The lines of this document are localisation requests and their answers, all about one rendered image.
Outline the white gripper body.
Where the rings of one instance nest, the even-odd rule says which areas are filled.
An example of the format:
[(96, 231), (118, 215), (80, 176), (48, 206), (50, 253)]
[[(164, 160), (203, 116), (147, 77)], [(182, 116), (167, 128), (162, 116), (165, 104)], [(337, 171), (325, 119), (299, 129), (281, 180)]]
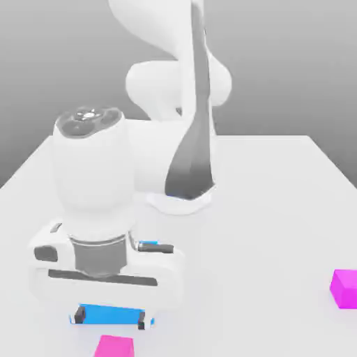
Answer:
[(62, 261), (29, 260), (29, 286), (40, 299), (59, 304), (89, 304), (164, 310), (177, 306), (183, 296), (185, 256), (172, 253), (128, 251), (128, 265), (116, 281), (94, 280)]

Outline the small magenta cube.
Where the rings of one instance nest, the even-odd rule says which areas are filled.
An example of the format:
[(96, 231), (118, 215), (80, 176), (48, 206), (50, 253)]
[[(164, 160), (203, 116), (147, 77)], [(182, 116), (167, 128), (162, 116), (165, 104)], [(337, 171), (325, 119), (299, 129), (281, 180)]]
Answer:
[(330, 291), (340, 309), (357, 310), (357, 270), (335, 269)]

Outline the small blue cube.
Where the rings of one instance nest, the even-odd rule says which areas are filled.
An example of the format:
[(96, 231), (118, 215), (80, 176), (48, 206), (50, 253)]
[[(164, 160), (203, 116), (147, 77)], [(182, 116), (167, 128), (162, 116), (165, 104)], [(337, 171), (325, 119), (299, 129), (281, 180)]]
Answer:
[(103, 325), (137, 325), (144, 310), (128, 307), (111, 307), (102, 305), (81, 304), (85, 309), (85, 324)]

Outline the small pink cube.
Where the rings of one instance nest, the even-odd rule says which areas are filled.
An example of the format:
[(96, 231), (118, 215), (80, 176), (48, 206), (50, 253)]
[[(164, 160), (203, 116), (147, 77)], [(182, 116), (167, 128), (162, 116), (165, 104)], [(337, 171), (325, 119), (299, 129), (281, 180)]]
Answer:
[(93, 357), (135, 357), (133, 339), (102, 335)]

